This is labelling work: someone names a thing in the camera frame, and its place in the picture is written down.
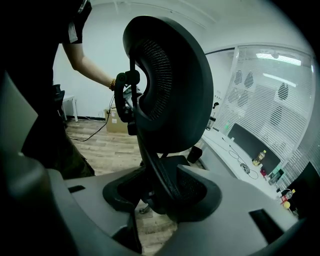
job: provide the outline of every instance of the black t-shirt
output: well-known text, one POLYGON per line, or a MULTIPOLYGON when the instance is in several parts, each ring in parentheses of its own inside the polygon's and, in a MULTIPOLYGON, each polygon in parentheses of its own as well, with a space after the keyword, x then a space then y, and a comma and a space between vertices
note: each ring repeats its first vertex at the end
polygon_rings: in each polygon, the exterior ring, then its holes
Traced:
POLYGON ((9 2, 14 4, 4 8, 9 17, 3 37, 5 69, 38 115, 57 112, 51 87, 57 49, 60 43, 82 43, 91 4, 87 0, 9 2))

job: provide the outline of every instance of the white desk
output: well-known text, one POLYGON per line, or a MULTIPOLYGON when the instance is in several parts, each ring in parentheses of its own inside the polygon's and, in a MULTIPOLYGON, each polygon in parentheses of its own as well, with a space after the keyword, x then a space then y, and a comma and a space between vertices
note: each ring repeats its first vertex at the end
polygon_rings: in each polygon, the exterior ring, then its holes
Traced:
POLYGON ((73 115, 76 122, 78 122, 78 115, 77 115, 77 108, 76 108, 76 100, 74 95, 65 95, 63 97, 62 101, 62 110, 64 113, 64 119, 67 120, 65 108, 64 108, 64 102, 72 101, 72 108, 73 108, 73 115))
POLYGON ((269 183, 263 178, 262 174, 260 173, 260 167, 254 166, 252 164, 251 157, 247 155, 247 153, 244 152, 241 147, 233 142, 228 136, 214 129, 205 130, 202 135, 202 141, 204 142, 204 145, 202 147, 204 154, 202 154, 200 161, 209 171, 211 170, 221 175, 227 175, 231 177, 233 176, 239 180, 252 184, 272 199, 276 198, 276 187, 274 185, 269 185, 269 183), (252 176, 253 178, 257 177, 257 179, 251 178, 242 169, 238 160, 236 159, 238 157, 234 153, 229 152, 230 150, 232 150, 230 145, 243 159, 245 164, 247 164, 247 166, 251 170, 256 171, 258 175, 251 171, 250 176, 252 176))

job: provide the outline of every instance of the ceiling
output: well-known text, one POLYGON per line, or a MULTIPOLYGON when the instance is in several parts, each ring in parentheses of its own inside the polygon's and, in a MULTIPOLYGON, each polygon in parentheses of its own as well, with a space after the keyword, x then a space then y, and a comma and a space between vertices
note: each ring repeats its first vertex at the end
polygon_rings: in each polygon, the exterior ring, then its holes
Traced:
POLYGON ((184 16, 207 28, 230 16, 247 15, 262 0, 91 0, 91 4, 140 5, 165 9, 184 16))

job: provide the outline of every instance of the wooden floor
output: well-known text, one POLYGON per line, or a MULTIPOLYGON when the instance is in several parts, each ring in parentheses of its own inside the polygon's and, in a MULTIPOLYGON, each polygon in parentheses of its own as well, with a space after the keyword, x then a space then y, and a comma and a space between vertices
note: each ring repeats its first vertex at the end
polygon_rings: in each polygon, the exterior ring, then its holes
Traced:
MULTIPOLYGON (((71 138, 83 140, 104 124, 105 122, 102 121, 79 119, 78 122, 75 122, 70 120, 67 123, 66 131, 71 138)), ((107 133, 106 127, 103 127, 87 141, 72 141, 95 170, 97 176, 138 167, 142 160, 136 136, 124 133, 107 133)), ((183 155, 187 156, 188 153, 189 151, 186 150, 183 155)), ((203 169, 198 161, 190 165, 203 169)), ((177 224, 171 221, 168 216, 159 215, 152 210, 140 214, 139 209, 145 206, 146 204, 140 201, 135 216, 142 253, 150 256, 154 255, 171 237, 177 229, 177 224)))

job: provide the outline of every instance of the ceiling light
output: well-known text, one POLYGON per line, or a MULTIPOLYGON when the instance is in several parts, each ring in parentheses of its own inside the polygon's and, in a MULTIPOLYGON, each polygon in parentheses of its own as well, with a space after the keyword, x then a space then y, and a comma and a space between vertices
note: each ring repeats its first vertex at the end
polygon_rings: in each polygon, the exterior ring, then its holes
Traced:
POLYGON ((293 86, 293 87, 296 87, 296 86, 297 86, 297 85, 296 85, 295 83, 293 83, 293 82, 290 82, 290 81, 288 81, 288 80, 285 80, 285 79, 283 79, 283 78, 277 77, 277 76, 272 75, 272 74, 265 74, 265 73, 263 73, 263 75, 264 75, 265 77, 267 77, 267 78, 272 78, 272 79, 278 80, 278 81, 280 81, 280 82, 286 83, 287 85, 290 85, 290 86, 293 86))
POLYGON ((301 66, 301 60, 298 60, 295 58, 289 58, 289 57, 282 56, 282 55, 279 55, 278 58, 274 58, 271 54, 268 54, 268 53, 257 53, 256 57, 259 59, 269 59, 269 60, 286 62, 286 63, 294 64, 297 66, 301 66))

